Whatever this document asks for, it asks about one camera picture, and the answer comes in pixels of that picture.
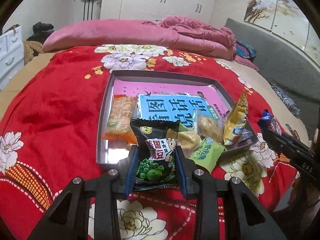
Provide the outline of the white drawer cabinet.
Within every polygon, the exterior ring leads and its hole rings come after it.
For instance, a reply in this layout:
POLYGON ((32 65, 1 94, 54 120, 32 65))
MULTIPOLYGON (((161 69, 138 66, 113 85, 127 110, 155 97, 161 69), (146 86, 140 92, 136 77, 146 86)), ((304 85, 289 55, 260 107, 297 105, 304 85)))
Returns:
POLYGON ((24 67, 24 47, 21 26, 14 25, 1 35, 0 87, 3 90, 9 81, 24 67))

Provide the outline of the orange-edged cracker packet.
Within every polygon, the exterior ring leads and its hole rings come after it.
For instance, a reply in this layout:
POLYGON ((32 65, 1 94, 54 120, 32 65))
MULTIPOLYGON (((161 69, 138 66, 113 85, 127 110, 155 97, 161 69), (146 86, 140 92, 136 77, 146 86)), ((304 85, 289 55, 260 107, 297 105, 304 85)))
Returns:
POLYGON ((137 105, 136 96, 114 95, 103 138, 137 144, 130 121, 137 105))

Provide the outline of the colourful folded clothes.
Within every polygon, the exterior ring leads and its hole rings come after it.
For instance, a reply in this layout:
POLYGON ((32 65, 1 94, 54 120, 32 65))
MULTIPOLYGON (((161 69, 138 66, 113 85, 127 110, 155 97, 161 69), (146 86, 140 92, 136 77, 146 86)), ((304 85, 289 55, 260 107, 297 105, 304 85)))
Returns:
POLYGON ((256 57, 256 51, 252 46, 242 41, 236 41, 235 46, 236 54, 238 56, 242 57, 243 59, 247 59, 251 62, 254 61, 256 57))

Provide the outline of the yellow cartoon snack packet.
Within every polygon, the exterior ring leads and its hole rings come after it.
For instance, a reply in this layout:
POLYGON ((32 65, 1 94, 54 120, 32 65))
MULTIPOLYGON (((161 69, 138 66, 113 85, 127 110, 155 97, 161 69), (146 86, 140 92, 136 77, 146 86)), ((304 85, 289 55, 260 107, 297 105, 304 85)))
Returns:
POLYGON ((225 146, 234 145, 240 139, 247 124, 247 116, 247 94, 243 92, 225 121, 223 130, 223 144, 225 146))

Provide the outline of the red floral blanket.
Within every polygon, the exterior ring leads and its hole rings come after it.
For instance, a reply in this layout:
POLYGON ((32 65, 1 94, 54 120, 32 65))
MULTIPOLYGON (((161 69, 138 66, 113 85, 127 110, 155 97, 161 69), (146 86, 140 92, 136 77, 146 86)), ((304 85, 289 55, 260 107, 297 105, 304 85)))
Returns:
MULTIPOLYGON (((257 121, 271 107, 226 64, 214 58, 159 48, 140 54, 133 45, 75 47, 56 53, 9 105, 1 119, 1 219, 16 239, 27 239, 50 204, 76 176, 98 177, 97 130, 103 93, 121 48, 138 70, 183 73, 215 79, 234 100, 248 93, 248 119, 258 135, 249 151, 222 161, 212 176, 237 176, 268 211, 273 211, 297 171, 263 141, 257 121)), ((123 239, 192 239, 195 201, 178 188, 134 193, 117 201, 123 239)))

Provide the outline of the green and yellow snack packet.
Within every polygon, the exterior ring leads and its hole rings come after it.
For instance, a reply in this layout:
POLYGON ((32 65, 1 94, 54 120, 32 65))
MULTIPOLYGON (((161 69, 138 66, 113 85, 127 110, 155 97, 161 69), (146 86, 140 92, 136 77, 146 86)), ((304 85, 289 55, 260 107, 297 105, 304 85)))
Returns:
POLYGON ((223 145, 211 137, 202 139, 194 129, 187 129, 182 124, 179 127, 178 145, 181 146, 186 158, 193 160, 208 173, 212 173, 225 150, 223 145))

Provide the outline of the floral wall painting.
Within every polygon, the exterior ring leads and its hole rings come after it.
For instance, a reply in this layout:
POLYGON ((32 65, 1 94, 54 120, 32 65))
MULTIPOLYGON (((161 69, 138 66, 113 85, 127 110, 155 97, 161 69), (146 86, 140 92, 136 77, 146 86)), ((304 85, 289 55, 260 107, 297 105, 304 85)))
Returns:
POLYGON ((319 64, 319 37, 293 0, 248 0, 244 21, 290 42, 319 64))

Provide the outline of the clear-wrapped brown pastry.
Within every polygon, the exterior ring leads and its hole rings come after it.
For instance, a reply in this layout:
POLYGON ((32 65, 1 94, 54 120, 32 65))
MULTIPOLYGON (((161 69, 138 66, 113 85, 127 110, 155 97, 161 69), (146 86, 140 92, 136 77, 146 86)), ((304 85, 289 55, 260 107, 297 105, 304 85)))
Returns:
POLYGON ((214 141, 223 145, 223 133, 225 122, 205 115, 199 109, 195 110, 196 131, 201 137, 210 137, 214 141))

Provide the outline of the blue Oreo packet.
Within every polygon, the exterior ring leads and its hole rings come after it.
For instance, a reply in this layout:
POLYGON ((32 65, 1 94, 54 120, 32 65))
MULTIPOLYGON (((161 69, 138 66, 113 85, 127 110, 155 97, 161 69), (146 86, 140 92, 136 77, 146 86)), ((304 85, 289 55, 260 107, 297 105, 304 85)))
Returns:
POLYGON ((278 135, 282 135, 280 125, 278 124, 274 115, 269 113, 268 109, 263 111, 260 119, 257 122, 257 125, 259 126, 262 135, 264 135, 264 133, 268 130, 271 130, 278 135))

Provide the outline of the dark clothes pile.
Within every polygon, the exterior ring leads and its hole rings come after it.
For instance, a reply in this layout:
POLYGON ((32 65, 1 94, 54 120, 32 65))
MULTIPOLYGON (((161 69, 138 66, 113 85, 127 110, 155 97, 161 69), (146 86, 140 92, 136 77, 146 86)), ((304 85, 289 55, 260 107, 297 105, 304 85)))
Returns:
POLYGON ((36 41, 44 44, 46 39, 54 32, 54 26, 50 23, 38 22, 33 25, 33 35, 27 41, 36 41))

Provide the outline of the black green-pea snack packet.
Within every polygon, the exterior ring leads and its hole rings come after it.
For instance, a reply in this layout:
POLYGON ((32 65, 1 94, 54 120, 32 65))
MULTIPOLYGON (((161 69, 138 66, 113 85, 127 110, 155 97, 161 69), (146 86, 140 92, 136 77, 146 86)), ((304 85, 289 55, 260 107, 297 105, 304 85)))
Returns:
POLYGON ((139 147, 134 191, 151 191, 177 185, 175 150, 180 123, 132 118, 131 129, 139 147))

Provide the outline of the pink and blue book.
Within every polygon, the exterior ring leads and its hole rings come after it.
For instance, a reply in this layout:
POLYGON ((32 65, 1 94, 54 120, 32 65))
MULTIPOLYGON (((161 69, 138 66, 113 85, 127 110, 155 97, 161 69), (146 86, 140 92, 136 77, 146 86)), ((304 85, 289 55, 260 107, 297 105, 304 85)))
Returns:
POLYGON ((223 119, 232 108, 213 85, 196 86, 116 79, 113 93, 137 97, 135 117, 145 120, 179 121, 187 129, 194 126, 196 109, 214 119, 223 119))

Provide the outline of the grey padded headboard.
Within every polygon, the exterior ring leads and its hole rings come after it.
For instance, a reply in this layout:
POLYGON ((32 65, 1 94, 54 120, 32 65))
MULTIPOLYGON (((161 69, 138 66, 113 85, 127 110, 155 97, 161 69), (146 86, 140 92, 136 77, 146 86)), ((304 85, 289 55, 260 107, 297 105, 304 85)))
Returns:
POLYGON ((271 84, 280 87, 300 109, 308 134, 317 128, 319 71, 297 50, 271 34, 228 18, 225 26, 237 40, 255 49, 254 64, 271 84))

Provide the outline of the pink folded duvet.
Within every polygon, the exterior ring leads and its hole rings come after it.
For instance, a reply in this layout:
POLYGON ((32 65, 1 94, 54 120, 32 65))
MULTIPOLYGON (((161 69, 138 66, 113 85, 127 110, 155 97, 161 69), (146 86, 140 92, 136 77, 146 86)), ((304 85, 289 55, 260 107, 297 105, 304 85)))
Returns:
POLYGON ((81 21, 53 32, 44 42, 45 52, 77 46, 103 44, 156 45, 202 56, 217 57, 258 70, 236 54, 236 38, 231 29, 214 28, 200 20, 167 16, 159 22, 143 20, 81 21))

